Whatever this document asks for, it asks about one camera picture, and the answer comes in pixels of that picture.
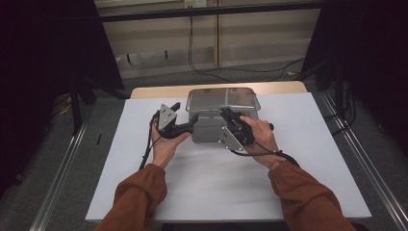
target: white tabletop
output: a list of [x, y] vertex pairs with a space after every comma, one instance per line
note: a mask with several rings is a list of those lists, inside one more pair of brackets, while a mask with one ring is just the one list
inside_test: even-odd
[[[260, 119], [275, 126], [279, 147], [339, 198], [347, 218], [370, 211], [310, 93], [258, 95]], [[117, 184], [134, 173], [147, 144], [148, 122], [162, 103], [181, 102], [177, 124], [188, 121], [186, 98], [127, 100], [86, 219], [99, 221], [112, 208]], [[270, 221], [283, 219], [268, 170], [218, 143], [188, 138], [166, 168], [168, 194], [158, 222]]]

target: open plastic container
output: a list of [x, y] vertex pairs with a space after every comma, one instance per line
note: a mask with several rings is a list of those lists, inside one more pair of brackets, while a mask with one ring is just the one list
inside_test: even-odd
[[194, 124], [192, 141], [218, 142], [222, 126], [227, 123], [219, 114], [219, 109], [231, 108], [234, 112], [258, 119], [261, 106], [256, 94], [250, 88], [201, 89], [192, 90], [187, 99], [186, 111], [189, 119], [199, 114]]

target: transparent lid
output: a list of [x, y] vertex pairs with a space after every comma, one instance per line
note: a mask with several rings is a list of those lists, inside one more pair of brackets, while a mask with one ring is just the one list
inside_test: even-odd
[[253, 89], [230, 88], [191, 90], [187, 99], [186, 111], [217, 111], [227, 107], [240, 111], [261, 109]]

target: sleeve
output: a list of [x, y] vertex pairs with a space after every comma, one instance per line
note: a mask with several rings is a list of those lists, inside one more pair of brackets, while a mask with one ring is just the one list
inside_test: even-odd
[[156, 207], [167, 194], [165, 170], [147, 165], [116, 188], [114, 206], [95, 230], [153, 230]]
[[302, 168], [285, 161], [268, 176], [292, 231], [355, 230], [336, 195]]

